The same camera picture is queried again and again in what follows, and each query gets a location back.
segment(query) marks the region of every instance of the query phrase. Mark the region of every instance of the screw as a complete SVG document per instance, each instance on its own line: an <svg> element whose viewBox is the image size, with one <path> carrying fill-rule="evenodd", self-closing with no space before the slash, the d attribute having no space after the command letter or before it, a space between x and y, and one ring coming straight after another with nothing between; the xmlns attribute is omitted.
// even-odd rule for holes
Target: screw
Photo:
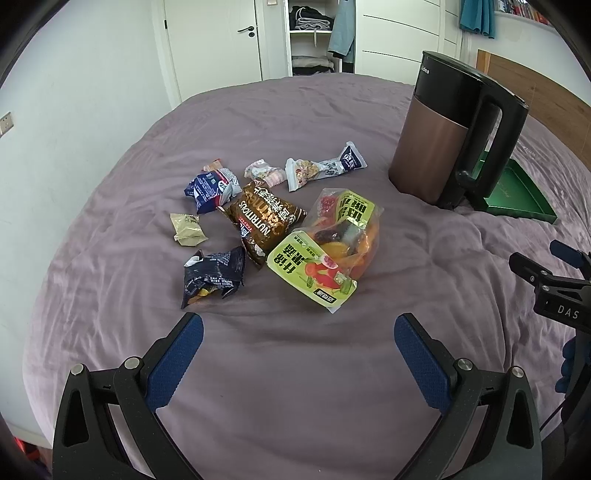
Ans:
<svg viewBox="0 0 591 480"><path fill-rule="evenodd" d="M139 366L139 358L136 356L130 356L124 363L127 370L133 370Z"/></svg>
<svg viewBox="0 0 591 480"><path fill-rule="evenodd" d="M523 378L525 372L521 367L513 367L511 368L511 373L515 375L517 378Z"/></svg>
<svg viewBox="0 0 591 480"><path fill-rule="evenodd" d="M83 371L84 371L84 365L76 364L72 367L72 370L70 370L70 373L72 375L80 375Z"/></svg>
<svg viewBox="0 0 591 480"><path fill-rule="evenodd" d="M460 358L457 361L457 366L459 366L462 370L465 371L470 371L472 370L472 367L474 366L474 364L472 362L470 362L467 358Z"/></svg>

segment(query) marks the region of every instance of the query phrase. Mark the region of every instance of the snack bag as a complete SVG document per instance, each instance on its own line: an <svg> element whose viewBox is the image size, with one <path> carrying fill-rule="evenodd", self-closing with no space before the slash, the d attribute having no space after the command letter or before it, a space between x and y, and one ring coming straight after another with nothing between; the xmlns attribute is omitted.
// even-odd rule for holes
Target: snack bag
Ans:
<svg viewBox="0 0 591 480"><path fill-rule="evenodd" d="M285 172L287 173L289 191L294 192L297 189L302 188L308 183L308 180L312 180L321 171L327 169L328 167L321 165L319 162L288 158L285 163Z"/></svg>
<svg viewBox="0 0 591 480"><path fill-rule="evenodd" d="M357 288L306 232L289 234L267 258L267 265L304 295L336 312Z"/></svg>
<svg viewBox="0 0 591 480"><path fill-rule="evenodd" d="M227 168L197 175L184 190L187 197L195 198L197 213L212 212L241 191L238 179Z"/></svg>
<svg viewBox="0 0 591 480"><path fill-rule="evenodd" d="M304 210L276 197L269 188L263 180L253 180L228 208L218 207L236 226L246 253L259 267L289 227L306 217Z"/></svg>
<svg viewBox="0 0 591 480"><path fill-rule="evenodd" d="M244 176L252 180L265 180L269 187L274 187L287 180L285 170L282 168L271 167L263 159L251 163L244 170Z"/></svg>
<svg viewBox="0 0 591 480"><path fill-rule="evenodd" d="M207 240L207 237L199 225L199 217L188 215L186 213L171 213L170 220L174 225L177 234L174 239L185 247L196 247L201 242Z"/></svg>
<svg viewBox="0 0 591 480"><path fill-rule="evenodd" d="M367 166L355 144L353 142L347 142L340 155L330 160L315 162L288 158L285 164L285 171L287 173L289 190L293 192L303 187L310 180L337 177L343 173Z"/></svg>
<svg viewBox="0 0 591 480"><path fill-rule="evenodd" d="M205 165L203 167L203 171L213 171L213 170L220 170L221 168L223 168L222 165L222 159L221 158L216 158L214 161L212 161L210 164Z"/></svg>
<svg viewBox="0 0 591 480"><path fill-rule="evenodd" d="M220 289L224 299L243 285L244 248L236 247L229 252L207 256L199 250L184 267L182 309Z"/></svg>
<svg viewBox="0 0 591 480"><path fill-rule="evenodd" d="M302 230L352 279L358 280L378 248L384 209L346 189L324 189Z"/></svg>

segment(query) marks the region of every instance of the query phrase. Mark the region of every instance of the purple bedsheet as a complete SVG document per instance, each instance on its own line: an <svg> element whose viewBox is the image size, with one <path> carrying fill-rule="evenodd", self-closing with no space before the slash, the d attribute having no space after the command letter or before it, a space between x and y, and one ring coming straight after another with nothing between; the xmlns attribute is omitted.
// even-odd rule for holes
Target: purple bedsheet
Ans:
<svg viewBox="0 0 591 480"><path fill-rule="evenodd" d="M387 169L412 92L351 74L294 77L197 95L159 120L91 195L37 299L24 378L48 439L72 365L117 367L182 316L183 264L196 248L173 241L169 213L194 213L183 189L201 167L220 157L245 184L254 160L323 160L347 140L366 169L274 193L308 209L322 188L347 187L384 207L379 252L357 291L330 314L248 264L235 295L190 307L205 337L158 411L172 438L207 480L393 478L439 415L392 340L403 312L479 368L522 366L544 420L561 400L554 383L572 331L532 312L533 289L507 260L520 251L576 275L548 245L591 250L591 175L529 118L513 156L557 212L555 225L468 205L444 211L398 193ZM205 253L239 245L221 213L201 223Z"/></svg>

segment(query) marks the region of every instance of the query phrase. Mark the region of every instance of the black clamp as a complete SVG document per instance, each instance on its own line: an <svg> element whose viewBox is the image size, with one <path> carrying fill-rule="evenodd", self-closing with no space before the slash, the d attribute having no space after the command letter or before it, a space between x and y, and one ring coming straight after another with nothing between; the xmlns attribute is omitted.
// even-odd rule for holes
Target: black clamp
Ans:
<svg viewBox="0 0 591 480"><path fill-rule="evenodd" d="M57 415L53 449L56 480L149 480L134 469L109 405L119 405L129 431L157 480L203 480L156 415L172 398L203 340L199 315L187 313L143 358L119 368L70 371Z"/></svg>
<svg viewBox="0 0 591 480"><path fill-rule="evenodd" d="M523 369L511 367L503 374L479 370L467 358L454 359L411 313L396 319L394 340L427 404L441 412L396 480L442 478L481 405L488 406L485 419L454 480L541 479L538 419Z"/></svg>
<svg viewBox="0 0 591 480"><path fill-rule="evenodd" d="M520 253L509 257L509 267L534 286L534 312L591 334L591 258L558 240L550 244L550 252L578 268L586 280L556 277L548 268Z"/></svg>
<svg viewBox="0 0 591 480"><path fill-rule="evenodd" d="M552 272L520 253L509 258L511 271L534 286L534 312L576 330L573 372L560 417L564 428L566 456L554 478L588 478L591 461L591 257L558 240L550 252L583 275L556 277Z"/></svg>

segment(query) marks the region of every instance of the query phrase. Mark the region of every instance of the white door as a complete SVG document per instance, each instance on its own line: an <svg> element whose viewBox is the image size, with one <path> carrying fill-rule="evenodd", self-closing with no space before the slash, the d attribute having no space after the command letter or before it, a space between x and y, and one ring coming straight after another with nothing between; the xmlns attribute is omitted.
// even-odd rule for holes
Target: white door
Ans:
<svg viewBox="0 0 591 480"><path fill-rule="evenodd" d="M261 81L254 0L165 0L164 8L182 100Z"/></svg>

